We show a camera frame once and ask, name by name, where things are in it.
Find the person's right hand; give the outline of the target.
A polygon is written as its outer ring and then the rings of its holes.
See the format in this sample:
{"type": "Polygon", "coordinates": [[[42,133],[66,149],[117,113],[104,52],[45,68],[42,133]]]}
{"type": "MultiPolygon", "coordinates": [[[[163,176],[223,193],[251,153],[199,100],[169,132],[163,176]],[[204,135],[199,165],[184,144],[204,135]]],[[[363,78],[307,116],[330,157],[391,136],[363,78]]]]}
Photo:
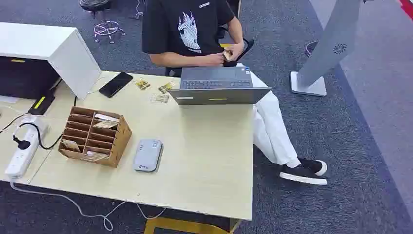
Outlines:
{"type": "Polygon", "coordinates": [[[225,57],[222,52],[205,56],[205,66],[223,66],[224,62],[225,57]]]}

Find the person's left hand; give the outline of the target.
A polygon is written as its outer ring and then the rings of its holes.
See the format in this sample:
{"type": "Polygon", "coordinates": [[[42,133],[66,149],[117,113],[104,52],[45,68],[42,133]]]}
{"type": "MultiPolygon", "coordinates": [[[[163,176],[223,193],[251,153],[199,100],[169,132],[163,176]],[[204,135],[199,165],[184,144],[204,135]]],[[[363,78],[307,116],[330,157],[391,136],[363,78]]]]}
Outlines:
{"type": "Polygon", "coordinates": [[[226,61],[236,61],[244,49],[244,42],[232,44],[224,48],[223,55],[226,61]]]}

